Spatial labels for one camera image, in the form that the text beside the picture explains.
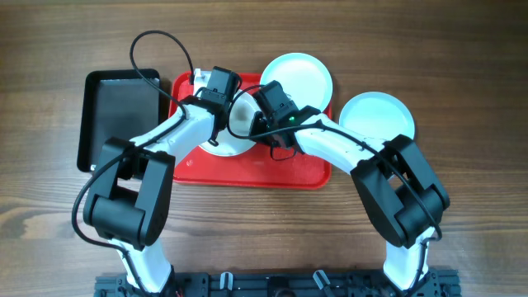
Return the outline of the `light blue plate top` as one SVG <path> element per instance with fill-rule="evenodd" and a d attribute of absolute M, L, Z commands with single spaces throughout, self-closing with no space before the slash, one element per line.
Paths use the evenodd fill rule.
<path fill-rule="evenodd" d="M 301 110 L 305 106 L 325 111 L 331 101 L 333 82 L 326 66 L 309 54 L 288 53 L 272 60 L 264 69 L 260 84 L 281 84 L 285 94 Z"/>

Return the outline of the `light blue plate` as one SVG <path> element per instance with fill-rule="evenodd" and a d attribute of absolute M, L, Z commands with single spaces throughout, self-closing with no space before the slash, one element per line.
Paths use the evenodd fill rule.
<path fill-rule="evenodd" d="M 342 108 L 338 123 L 357 134 L 384 140 L 399 134 L 414 139 L 416 135 L 410 110 L 384 92 L 364 92 L 353 97 Z"/>
<path fill-rule="evenodd" d="M 333 82 L 326 66 L 309 54 L 288 53 L 272 60 L 264 69 L 260 84 L 281 84 L 285 94 L 301 110 L 305 106 L 325 111 L 331 101 Z"/>

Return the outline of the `white plate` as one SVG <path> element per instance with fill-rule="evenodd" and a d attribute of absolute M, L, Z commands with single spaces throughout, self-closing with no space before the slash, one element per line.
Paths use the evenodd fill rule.
<path fill-rule="evenodd" d="M 200 68 L 194 70 L 194 87 L 196 93 L 200 87 L 205 87 L 210 80 L 211 71 L 202 71 Z M 249 92 L 242 94 L 234 104 L 229 117 L 230 129 L 238 135 L 249 135 L 250 126 L 254 114 L 259 111 L 258 105 Z M 214 146 L 208 142 L 200 145 L 200 148 L 209 154 L 219 157 L 233 157 L 248 151 L 256 143 L 247 139 L 233 137 L 227 129 L 218 133 Z"/>

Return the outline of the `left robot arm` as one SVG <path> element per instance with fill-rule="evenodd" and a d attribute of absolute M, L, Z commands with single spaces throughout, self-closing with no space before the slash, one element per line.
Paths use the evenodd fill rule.
<path fill-rule="evenodd" d="M 96 296 L 176 296 L 173 266 L 160 239 L 167 221 L 175 166 L 226 128 L 228 109 L 242 79 L 215 67 L 205 86 L 178 101 L 162 124 L 131 140 L 112 137 L 101 148 L 96 171 L 80 190 L 72 216 L 82 216 L 100 240 L 118 252 L 126 272 L 96 279 Z"/>

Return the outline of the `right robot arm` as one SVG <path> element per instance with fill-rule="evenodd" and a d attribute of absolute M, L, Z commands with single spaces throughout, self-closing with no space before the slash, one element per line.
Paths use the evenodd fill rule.
<path fill-rule="evenodd" d="M 257 112 L 249 137 L 347 172 L 370 222 L 387 242 L 384 274 L 401 292 L 417 291 L 428 271 L 428 246 L 442 238 L 441 217 L 450 200 L 411 138 L 367 138 L 310 106 L 283 116 Z"/>

